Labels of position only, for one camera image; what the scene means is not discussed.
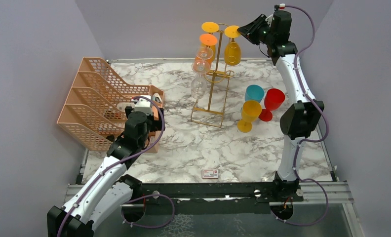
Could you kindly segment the clear wine glass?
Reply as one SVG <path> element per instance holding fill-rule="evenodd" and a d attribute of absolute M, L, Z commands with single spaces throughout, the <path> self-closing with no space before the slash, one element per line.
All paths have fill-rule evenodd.
<path fill-rule="evenodd" d="M 204 76 L 210 71 L 211 64 L 205 60 L 195 58 L 192 64 L 192 70 L 196 77 L 191 82 L 191 96 L 196 100 L 201 99 L 207 90 L 207 81 Z"/>

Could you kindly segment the blue wine glass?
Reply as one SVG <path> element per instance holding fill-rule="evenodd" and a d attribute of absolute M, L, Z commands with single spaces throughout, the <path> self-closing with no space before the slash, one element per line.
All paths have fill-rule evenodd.
<path fill-rule="evenodd" d="M 258 103 L 261 103 L 265 96 L 264 89 L 256 84 L 249 85 L 246 88 L 244 99 L 245 101 L 256 101 Z"/>

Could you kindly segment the red wine glass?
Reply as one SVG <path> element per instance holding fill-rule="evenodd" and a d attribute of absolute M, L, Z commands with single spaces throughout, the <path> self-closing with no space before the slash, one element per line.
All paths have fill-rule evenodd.
<path fill-rule="evenodd" d="M 277 88 L 269 89 L 264 98 L 265 108 L 262 109 L 259 119 L 265 122 L 271 121 L 273 118 L 272 111 L 278 109 L 284 100 L 285 94 L 281 90 Z"/>

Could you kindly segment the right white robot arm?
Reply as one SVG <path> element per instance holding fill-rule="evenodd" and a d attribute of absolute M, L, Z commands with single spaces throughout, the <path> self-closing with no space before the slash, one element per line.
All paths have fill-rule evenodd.
<path fill-rule="evenodd" d="M 268 192 L 277 201 L 296 197 L 304 145 L 310 141 L 324 110 L 324 103 L 316 100 L 307 85 L 300 66 L 300 51 L 289 39 L 292 16 L 286 8 L 287 5 L 278 4 L 272 15 L 261 14 L 237 30 L 250 43 L 267 46 L 267 55 L 282 76 L 290 101 L 290 107 L 280 118 L 284 135 L 281 163 Z"/>

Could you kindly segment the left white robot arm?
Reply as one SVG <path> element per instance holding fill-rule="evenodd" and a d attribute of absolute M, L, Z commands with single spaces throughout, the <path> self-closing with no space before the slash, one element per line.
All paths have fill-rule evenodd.
<path fill-rule="evenodd" d="M 128 115 L 125 131 L 111 144 L 90 180 L 61 208 L 53 206 L 47 213 L 48 236 L 92 237 L 117 206 L 141 198 L 141 189 L 121 177 L 140 155 L 158 144 L 158 138 L 148 142 L 149 132 L 165 130 L 163 109 L 157 112 L 158 120 L 142 111 Z"/>

